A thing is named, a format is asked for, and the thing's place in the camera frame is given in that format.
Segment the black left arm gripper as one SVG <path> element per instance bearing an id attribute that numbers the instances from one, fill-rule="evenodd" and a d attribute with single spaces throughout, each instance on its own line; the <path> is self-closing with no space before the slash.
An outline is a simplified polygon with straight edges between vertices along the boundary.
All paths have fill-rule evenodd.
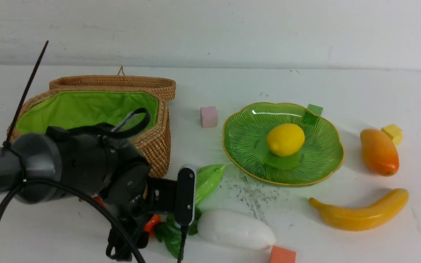
<path id="1" fill-rule="evenodd" d="M 102 201 L 114 216 L 107 239 L 106 256 L 117 262 L 144 262 L 140 249 L 147 247 L 145 225 L 154 214 L 175 210 L 177 182 L 149 176 L 150 167 L 132 165 L 116 171 L 111 183 L 100 192 Z"/>

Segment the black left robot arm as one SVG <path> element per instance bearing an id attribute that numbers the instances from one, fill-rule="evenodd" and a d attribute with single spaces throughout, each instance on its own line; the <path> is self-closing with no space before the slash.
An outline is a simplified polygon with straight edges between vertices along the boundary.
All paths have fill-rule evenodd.
<path id="1" fill-rule="evenodd" d="M 14 198 L 27 204 L 76 196 L 111 223 L 106 256 L 145 262 L 145 225 L 154 214 L 171 214 L 185 228 L 193 220 L 196 174 L 184 167 L 176 181 L 149 176 L 151 164 L 130 143 L 143 130 L 111 125 L 65 130 L 50 126 L 0 148 L 0 221 Z"/>

